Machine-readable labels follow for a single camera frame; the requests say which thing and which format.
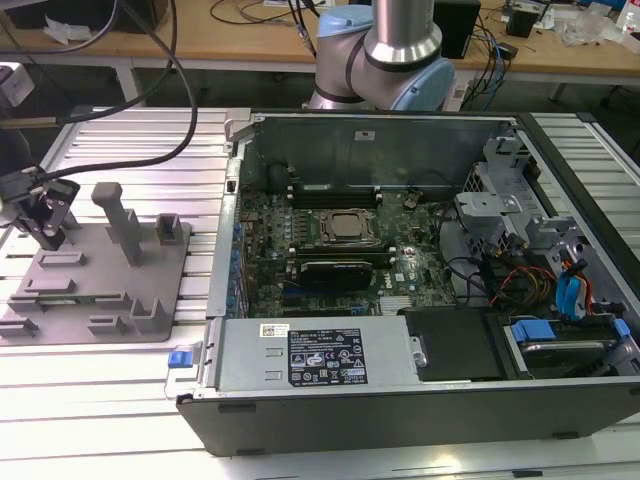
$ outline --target desk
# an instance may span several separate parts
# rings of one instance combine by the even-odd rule
[[[241,20],[234,3],[228,0],[216,13],[224,18]],[[314,59],[305,50],[292,27],[275,25],[234,26],[218,22],[209,16],[213,0],[177,0],[178,57],[185,68],[206,70],[250,70],[275,72],[309,72],[315,70]],[[484,0],[483,19],[501,4],[500,0]],[[283,13],[282,8],[257,6],[256,16]],[[317,20],[309,12],[305,19],[312,37]],[[507,75],[509,80],[553,83],[591,83],[607,85],[640,85],[640,55],[630,53],[623,46],[605,41],[599,46],[587,45],[567,48],[556,34],[534,32],[528,39],[502,37],[505,25],[491,18],[485,20],[499,40],[519,48],[518,56]],[[25,47],[56,44],[40,31],[14,32]],[[159,36],[167,43],[171,25],[167,19],[158,28]],[[12,46],[6,34],[0,34],[0,45]],[[166,60],[162,52],[145,35],[112,32],[96,45],[73,55],[37,55],[43,64],[95,65],[113,67],[120,79],[127,99],[139,93],[134,68],[162,68]],[[21,56],[13,60],[26,61]],[[448,109],[459,108],[460,89],[466,88],[486,64],[486,51],[480,42],[473,41],[466,58],[454,60],[457,85],[447,102]]]

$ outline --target cpu socket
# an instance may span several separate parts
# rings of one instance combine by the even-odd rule
[[[320,213],[323,244],[362,243],[376,240],[367,210],[327,210]]]

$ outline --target computer chassis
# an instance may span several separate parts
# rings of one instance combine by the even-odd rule
[[[640,411],[640,263],[532,115],[225,129],[209,322],[176,386],[210,453],[565,439]]]

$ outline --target motherboard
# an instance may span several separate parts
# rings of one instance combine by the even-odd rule
[[[436,247],[439,204],[418,198],[398,190],[378,193],[373,206],[299,208],[287,196],[245,189],[247,316],[396,315],[454,304]]]

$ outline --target slotted aluminum surface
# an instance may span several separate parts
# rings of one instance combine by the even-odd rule
[[[68,138],[54,145],[48,161],[64,167],[167,151],[180,141],[188,118],[184,109],[137,109],[82,125],[77,134],[66,129],[61,137]],[[0,349],[0,478],[466,479],[513,478],[512,471],[521,469],[542,469],[545,478],[565,480],[638,478],[640,416],[591,438],[567,441],[233,459],[207,454],[165,399],[163,385],[168,352],[204,335],[225,165],[223,119],[223,110],[203,109],[194,148],[167,164],[81,177],[86,187],[74,205],[81,221],[102,220],[88,201],[91,185],[115,178],[123,184],[126,206],[148,218],[169,207],[196,225],[177,325],[161,344]],[[0,249],[2,298],[13,291],[36,248],[29,238],[9,235]],[[331,418],[327,411],[327,421]]]
[[[636,256],[640,255],[640,169],[598,124],[575,114],[535,114],[553,144]],[[569,214],[558,192],[540,181],[560,215]]]

